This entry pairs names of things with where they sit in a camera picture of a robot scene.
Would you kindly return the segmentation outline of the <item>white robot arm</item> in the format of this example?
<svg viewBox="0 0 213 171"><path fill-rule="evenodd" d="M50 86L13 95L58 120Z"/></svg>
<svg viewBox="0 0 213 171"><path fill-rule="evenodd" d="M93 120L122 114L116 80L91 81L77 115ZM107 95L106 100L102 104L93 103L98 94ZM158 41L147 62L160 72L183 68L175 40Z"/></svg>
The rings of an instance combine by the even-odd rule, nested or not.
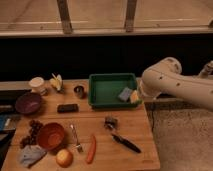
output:
<svg viewBox="0 0 213 171"><path fill-rule="evenodd" d="M213 74L184 76L181 63L166 57L142 73L139 91L142 97L156 99L169 94L213 111Z"/></svg>

